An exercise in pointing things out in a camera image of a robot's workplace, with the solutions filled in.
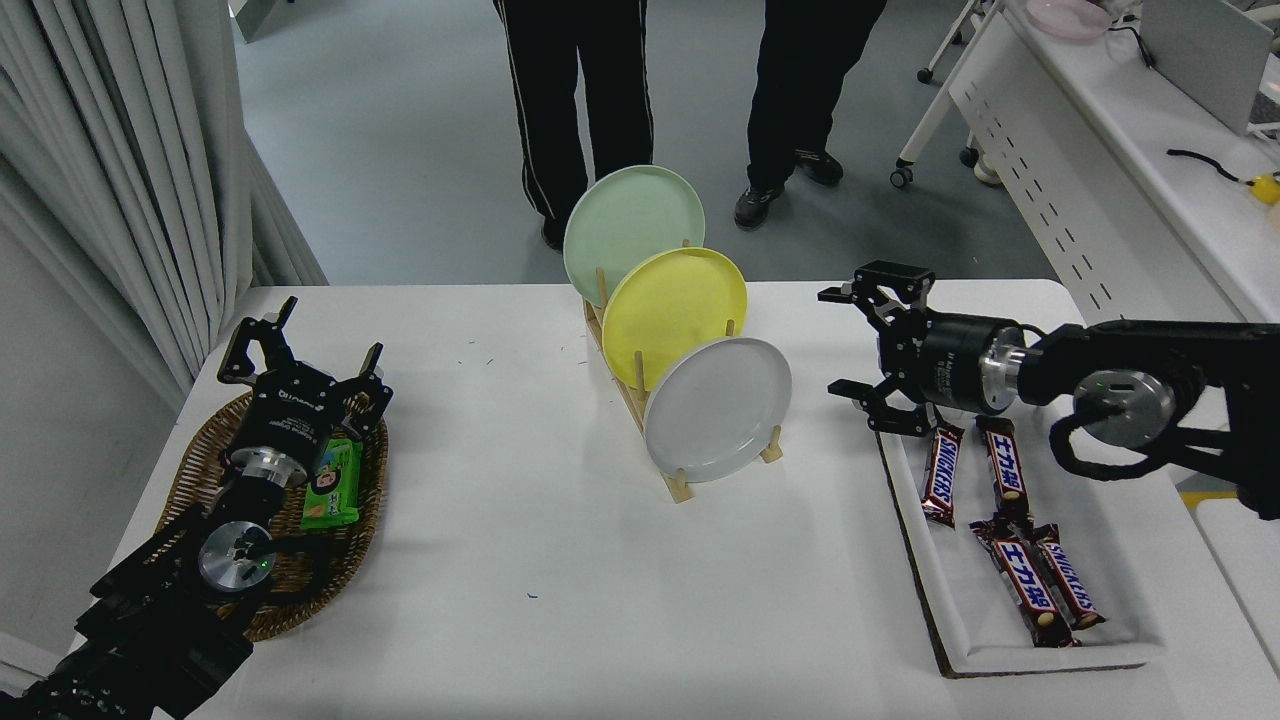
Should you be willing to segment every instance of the candy bar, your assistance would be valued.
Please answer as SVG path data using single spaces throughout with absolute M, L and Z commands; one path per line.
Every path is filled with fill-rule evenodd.
M 1057 525 L 1036 528 L 1032 550 L 1041 564 L 1044 579 L 1050 582 L 1050 591 L 1053 592 L 1057 606 L 1066 614 L 1073 630 L 1106 623 L 1107 619 L 1098 612 L 1089 591 L 1084 589 L 1084 583 L 1068 560 L 1066 551 L 1059 541 Z
M 933 442 L 929 445 L 929 460 L 924 469 L 924 493 L 920 498 L 925 518 L 952 529 L 956 527 L 952 489 L 961 439 L 964 428 L 938 419 L 938 427 L 933 429 Z
M 1062 612 L 1053 605 L 1048 584 L 1036 570 L 1028 544 L 1019 539 L 1004 520 L 970 523 L 978 542 L 987 550 L 992 562 L 1012 589 L 1018 612 L 1032 634 L 1036 647 L 1074 647 Z
M 1032 510 L 1027 500 L 1023 461 L 1014 442 L 1014 423 L 1005 418 L 978 416 L 978 429 L 987 443 L 991 459 L 992 488 L 996 492 L 996 512 L 1015 523 L 1030 525 Z

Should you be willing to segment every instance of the leg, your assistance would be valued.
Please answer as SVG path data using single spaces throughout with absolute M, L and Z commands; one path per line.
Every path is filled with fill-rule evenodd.
M 563 224 L 586 191 L 570 9 L 561 0 L 494 0 L 494 6 L 507 31 L 525 195 L 543 217 Z
M 653 111 L 645 73 L 648 0 L 580 0 L 577 49 L 596 179 L 653 161 Z
M 832 113 L 840 101 L 845 76 L 863 56 L 872 27 L 886 0 L 819 0 L 810 5 L 805 23 L 804 69 L 796 78 L 795 147 L 822 152 L 831 135 Z
M 755 64 L 755 95 L 751 117 L 746 123 L 746 145 L 750 164 L 746 177 L 751 187 L 782 187 L 794 168 L 795 150 L 795 82 L 800 73 L 797 56 L 805 49 L 797 42 L 804 28 L 801 0 L 765 0 L 764 36 Z

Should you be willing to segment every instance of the yellow object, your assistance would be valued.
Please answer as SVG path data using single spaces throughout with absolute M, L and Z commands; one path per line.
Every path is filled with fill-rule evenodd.
M 1253 178 L 1253 184 L 1249 186 L 1249 192 L 1267 205 L 1280 202 L 1280 182 L 1276 182 L 1276 178 L 1272 176 L 1258 176 Z
M 1196 506 L 1199 505 L 1201 502 L 1204 502 L 1206 500 L 1222 500 L 1222 498 L 1235 500 L 1235 492 L 1234 491 L 1222 491 L 1222 492 L 1180 492 L 1178 495 L 1181 496 L 1183 505 L 1185 505 L 1188 510 L 1196 510 Z
M 604 360 L 628 387 L 650 391 L 672 363 L 737 334 L 745 319 L 746 282 L 732 260 L 705 247 L 659 252 L 627 273 L 609 299 Z

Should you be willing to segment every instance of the black shoe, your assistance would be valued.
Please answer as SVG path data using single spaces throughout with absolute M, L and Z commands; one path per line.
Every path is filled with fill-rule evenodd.
M 746 192 L 737 199 L 737 205 L 733 205 L 733 222 L 745 231 L 760 227 L 769 217 L 769 202 L 777 200 L 780 195 L 782 186 L 769 190 L 746 188 Z
M 564 252 L 564 222 L 543 219 L 543 242 L 556 252 Z
M 832 186 L 845 177 L 845 168 L 840 165 L 840 160 L 832 158 L 826 150 L 820 152 L 796 150 L 796 165 L 818 184 Z

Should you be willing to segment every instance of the snack package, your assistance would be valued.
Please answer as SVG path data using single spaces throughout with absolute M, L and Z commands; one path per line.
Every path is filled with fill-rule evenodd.
M 1018 614 L 1036 647 L 1078 647 L 1071 628 L 1050 594 L 1048 583 L 1036 569 L 1028 543 L 1019 538 L 1007 520 L 979 520 L 969 529 L 986 548 L 1006 588 L 1018 605 Z
M 956 527 L 952 491 L 963 439 L 964 428 L 957 428 L 938 418 L 938 427 L 933 429 L 933 442 L 929 443 L 929 459 L 924 468 L 924 493 L 920 498 L 924 516 L 951 529 Z
M 1036 528 L 1032 539 L 1032 550 L 1039 560 L 1041 573 L 1050 583 L 1057 606 L 1066 612 L 1068 624 L 1073 630 L 1084 630 L 1107 619 L 1098 612 L 1089 591 L 1084 589 L 1084 582 L 1075 571 L 1066 551 L 1062 550 L 1059 538 L 1057 525 L 1048 524 Z
M 1014 441 L 1014 423 L 1007 418 L 978 416 L 978 429 L 991 460 L 991 487 L 996 491 L 996 514 L 1027 529 L 1032 525 L 1030 502 L 1023 461 Z
M 320 469 L 307 483 L 302 529 L 339 528 L 360 519 L 360 457 L 364 446 L 347 438 L 329 441 Z

